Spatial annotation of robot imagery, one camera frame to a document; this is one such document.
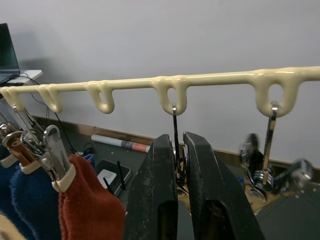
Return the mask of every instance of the metal hanger hook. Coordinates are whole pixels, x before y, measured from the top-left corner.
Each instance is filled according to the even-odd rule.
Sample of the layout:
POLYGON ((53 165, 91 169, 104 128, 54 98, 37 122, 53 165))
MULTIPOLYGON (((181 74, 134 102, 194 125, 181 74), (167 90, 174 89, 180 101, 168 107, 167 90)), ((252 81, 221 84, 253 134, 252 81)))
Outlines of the metal hanger hook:
POLYGON ((175 161, 177 170, 180 171, 180 154, 179 154, 179 138, 178 138, 178 124, 177 124, 177 105, 172 104, 173 116, 173 131, 174 131, 174 148, 175 148, 175 161))
POLYGON ((277 101, 272 101, 272 116, 269 117, 268 121, 268 127, 266 132, 266 138, 265 138, 265 145, 264 145, 264 158, 263 158, 263 185, 267 184, 268 181, 268 174, 269 174, 269 158, 270 158, 270 150, 271 150, 271 144, 272 144, 272 138, 274 135, 275 127, 276 127, 276 119, 278 114, 279 105, 277 101))
POLYGON ((20 115, 18 109, 17 109, 17 105, 13 106, 13 110, 16 113, 16 115, 19 117, 19 119, 21 120, 21 122, 23 123, 23 125, 25 126, 25 128, 28 130, 28 132, 30 133, 31 137, 33 138, 34 142, 37 142, 37 138, 34 136, 34 134, 31 132, 31 129, 28 127, 27 123, 25 122, 25 120, 23 119, 23 117, 20 115))

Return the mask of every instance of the metal clip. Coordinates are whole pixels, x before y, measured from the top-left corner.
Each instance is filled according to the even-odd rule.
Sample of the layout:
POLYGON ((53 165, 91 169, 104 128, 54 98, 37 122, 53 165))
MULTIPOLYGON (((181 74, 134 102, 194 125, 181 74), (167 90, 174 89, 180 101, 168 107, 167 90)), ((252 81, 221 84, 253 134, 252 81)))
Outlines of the metal clip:
POLYGON ((7 148, 21 163, 22 167, 28 166, 37 159, 32 152, 25 148, 21 142, 21 135, 23 131, 15 131, 8 134, 3 140, 2 145, 7 148))
POLYGON ((19 127, 10 121, 0 122, 0 139, 3 140, 9 134, 19 131, 19 127))
POLYGON ((53 173, 53 181, 60 181, 71 167, 67 152, 57 126, 50 125, 44 130, 43 142, 50 158, 43 158, 41 163, 53 173))
POLYGON ((257 150, 259 150, 258 136, 255 133, 250 133, 240 147, 240 161, 244 167, 249 167, 251 157, 257 150))
POLYGON ((272 193, 299 191, 310 182, 312 177, 312 164, 304 158, 299 158, 288 169, 274 178, 272 193))
MULTIPOLYGON (((13 107, 14 112, 16 113, 16 115, 19 117, 19 119, 21 120, 21 122, 24 124, 24 126, 29 130, 30 132, 30 128, 28 127, 28 124, 25 122, 24 118, 20 115, 20 112, 17 109, 17 105, 15 105, 13 107)), ((40 132, 44 132, 44 130, 42 129, 42 127, 39 125, 39 123, 37 123, 37 121, 31 116, 31 114, 24 109, 23 112, 25 113, 25 115, 30 119, 30 121, 32 122, 32 128, 33 129, 37 129, 40 132)))
POLYGON ((177 124, 177 105, 172 104, 173 115, 173 131, 174 131, 174 149, 175 149, 175 163, 178 172, 180 171, 180 154, 179 154, 179 139, 178 139, 178 124, 177 124))
POLYGON ((268 175, 269 175, 269 157, 270 157, 270 150, 271 150, 271 143, 272 138, 274 135, 275 127, 276 127, 276 118, 277 118, 277 112, 278 112, 278 103, 276 101, 273 101, 272 103, 272 116, 269 117, 268 122, 268 128, 266 132, 266 138, 265 138, 265 145, 264 145, 264 158, 263 158, 263 165, 262 165, 262 171, 263 171, 263 181, 262 184, 266 185, 268 182, 268 175))

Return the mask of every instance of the black antenna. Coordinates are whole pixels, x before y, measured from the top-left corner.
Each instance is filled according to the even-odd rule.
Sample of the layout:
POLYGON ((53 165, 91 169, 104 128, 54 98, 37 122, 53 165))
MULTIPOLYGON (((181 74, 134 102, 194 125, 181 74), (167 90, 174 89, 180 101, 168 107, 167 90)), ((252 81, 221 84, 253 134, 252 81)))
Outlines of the black antenna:
POLYGON ((126 190, 126 184, 125 184, 124 176, 122 174, 122 169, 121 169, 120 162, 117 161, 116 164, 118 165, 118 169, 119 169, 119 174, 120 174, 120 179, 121 179, 121 188, 123 190, 126 190))
POLYGON ((112 191, 112 189, 111 189, 111 187, 110 187, 110 185, 109 185, 109 183, 108 183, 108 181, 107 181, 107 179, 106 179, 105 177, 103 178, 103 181, 104 181, 106 187, 108 188, 108 191, 109 191, 112 195, 115 195, 114 191, 112 191))

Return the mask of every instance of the black clamp jaw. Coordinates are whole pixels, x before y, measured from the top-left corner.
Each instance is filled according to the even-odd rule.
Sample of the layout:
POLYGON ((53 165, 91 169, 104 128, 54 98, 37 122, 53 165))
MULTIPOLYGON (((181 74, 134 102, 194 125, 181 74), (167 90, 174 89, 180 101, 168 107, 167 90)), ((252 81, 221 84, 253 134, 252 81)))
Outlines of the black clamp jaw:
MULTIPOLYGON (((194 238, 265 239, 238 179, 217 159, 208 141, 184 132, 183 142, 180 172, 189 191, 194 238)), ((181 179, 176 156, 169 135, 153 141, 131 185, 124 240, 177 239, 177 182, 180 185, 181 179)))

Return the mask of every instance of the laptop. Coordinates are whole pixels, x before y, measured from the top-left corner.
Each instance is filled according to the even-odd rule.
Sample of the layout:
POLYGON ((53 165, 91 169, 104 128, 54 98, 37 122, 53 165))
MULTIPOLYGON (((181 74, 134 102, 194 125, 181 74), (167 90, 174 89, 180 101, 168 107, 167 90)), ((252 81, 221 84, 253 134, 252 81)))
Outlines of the laptop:
POLYGON ((0 24, 0 84, 20 75, 8 24, 0 24))

